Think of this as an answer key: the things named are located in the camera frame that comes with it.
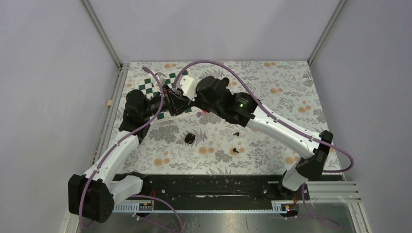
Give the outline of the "black round cap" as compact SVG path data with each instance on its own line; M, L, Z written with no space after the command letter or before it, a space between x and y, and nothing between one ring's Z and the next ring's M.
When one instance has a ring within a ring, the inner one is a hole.
M195 141L195 138L196 136L193 133L188 133L184 138L184 142L190 145Z

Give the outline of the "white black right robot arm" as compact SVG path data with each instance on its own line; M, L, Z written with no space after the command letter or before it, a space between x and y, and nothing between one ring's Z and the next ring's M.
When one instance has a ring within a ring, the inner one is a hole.
M319 133L302 128L277 116L248 93L232 94L227 89L227 78L208 76L196 80L184 76L178 86L194 106L212 112L230 124L258 130L290 147L300 160L287 170L279 186L279 195L291 200L300 186L308 180L317 180L323 173L333 134L327 130Z

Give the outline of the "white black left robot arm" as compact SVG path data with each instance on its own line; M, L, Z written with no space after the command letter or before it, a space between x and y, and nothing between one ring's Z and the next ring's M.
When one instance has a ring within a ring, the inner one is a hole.
M104 223L120 202L135 195L149 197L151 187L135 175L126 175L116 184L112 181L127 156L147 135L155 113L169 111L172 116L185 112L191 100L166 84L152 98L140 90L127 93L119 131L104 155L82 175L72 175L68 182L68 208L71 214Z

